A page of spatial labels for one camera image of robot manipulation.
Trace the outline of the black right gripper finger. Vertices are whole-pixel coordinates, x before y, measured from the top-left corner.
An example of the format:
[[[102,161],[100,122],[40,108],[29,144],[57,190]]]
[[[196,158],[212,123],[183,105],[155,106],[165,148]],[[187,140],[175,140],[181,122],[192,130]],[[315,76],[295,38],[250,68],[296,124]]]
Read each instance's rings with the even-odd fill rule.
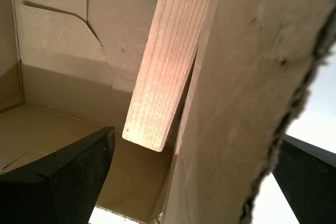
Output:
[[[114,149],[105,127],[1,175],[1,223],[88,223]]]
[[[286,134],[273,175],[299,223],[335,223],[335,153]]]

